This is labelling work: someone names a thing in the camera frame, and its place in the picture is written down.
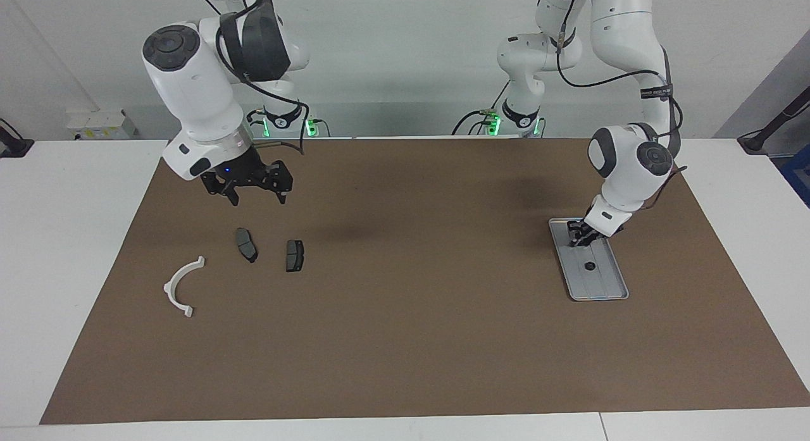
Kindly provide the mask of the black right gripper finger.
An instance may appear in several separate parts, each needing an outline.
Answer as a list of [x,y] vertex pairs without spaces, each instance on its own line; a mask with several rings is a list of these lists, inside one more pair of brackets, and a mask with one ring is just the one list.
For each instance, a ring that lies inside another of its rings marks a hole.
[[214,184],[208,186],[208,192],[210,195],[227,198],[234,207],[239,204],[240,197],[231,183],[214,182]]
[[292,191],[294,178],[281,159],[268,167],[268,190],[272,191],[281,205],[286,204],[287,195]]

